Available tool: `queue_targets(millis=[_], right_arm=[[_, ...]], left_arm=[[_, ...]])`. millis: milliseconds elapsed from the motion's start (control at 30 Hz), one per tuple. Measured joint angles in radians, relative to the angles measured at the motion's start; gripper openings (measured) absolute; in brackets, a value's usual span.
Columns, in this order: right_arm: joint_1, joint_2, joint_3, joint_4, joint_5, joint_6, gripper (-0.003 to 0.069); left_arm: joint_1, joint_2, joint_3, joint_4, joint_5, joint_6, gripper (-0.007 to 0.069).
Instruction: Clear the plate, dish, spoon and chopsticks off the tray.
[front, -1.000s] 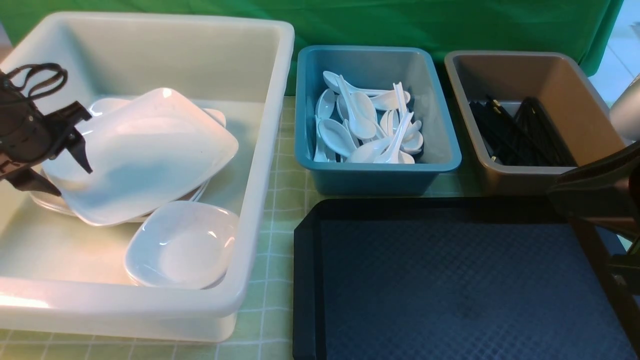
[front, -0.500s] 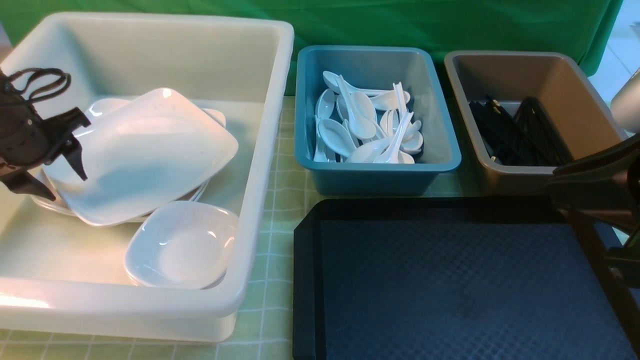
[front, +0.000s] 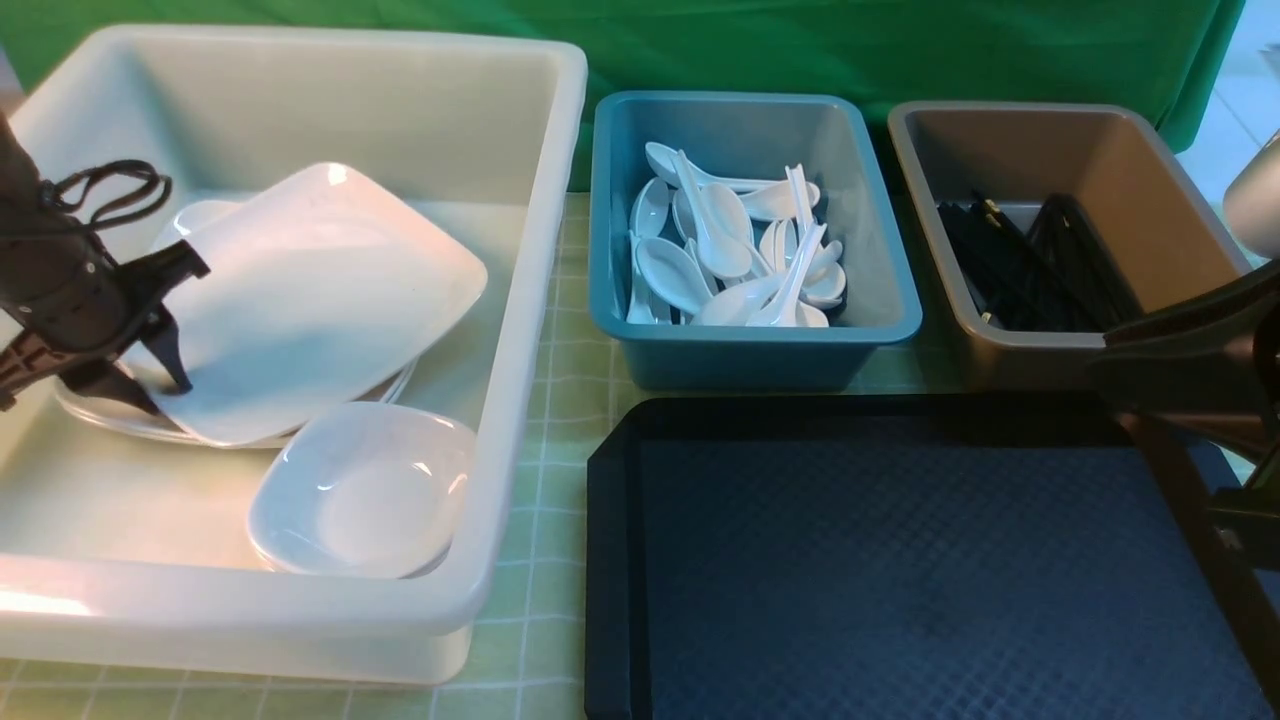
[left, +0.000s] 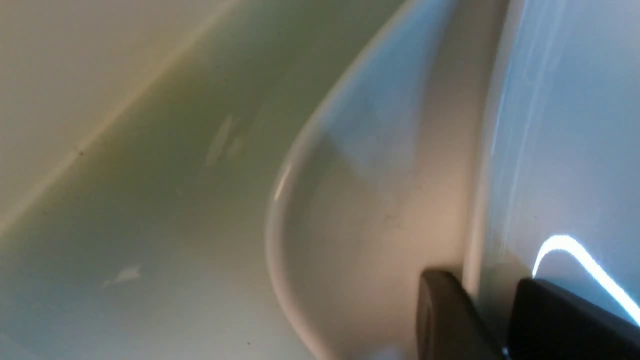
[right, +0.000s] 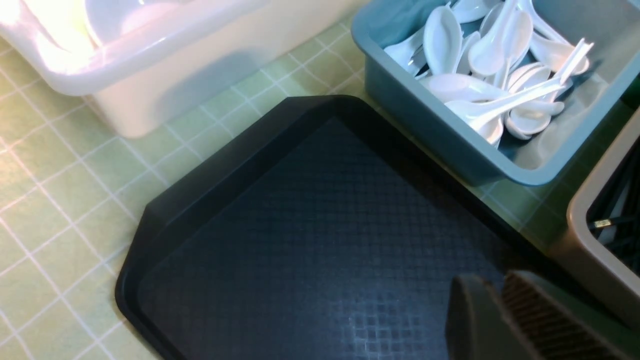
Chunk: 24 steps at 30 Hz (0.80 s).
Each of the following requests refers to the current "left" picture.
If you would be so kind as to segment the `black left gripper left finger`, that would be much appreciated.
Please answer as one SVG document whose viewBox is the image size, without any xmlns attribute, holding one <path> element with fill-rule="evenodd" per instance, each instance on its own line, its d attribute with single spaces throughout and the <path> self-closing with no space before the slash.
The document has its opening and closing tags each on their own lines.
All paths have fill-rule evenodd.
<svg viewBox="0 0 640 360">
<path fill-rule="evenodd" d="M 416 342 L 419 360 L 506 358 L 460 281 L 443 269 L 420 275 Z"/>
</svg>

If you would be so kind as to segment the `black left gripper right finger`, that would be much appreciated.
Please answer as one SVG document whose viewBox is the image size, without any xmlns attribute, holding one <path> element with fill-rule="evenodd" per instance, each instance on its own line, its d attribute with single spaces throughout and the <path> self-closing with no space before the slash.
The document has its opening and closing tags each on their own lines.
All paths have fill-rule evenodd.
<svg viewBox="0 0 640 360">
<path fill-rule="evenodd" d="M 512 360 L 637 360 L 638 326 L 546 280 L 519 281 L 507 331 Z"/>
</svg>

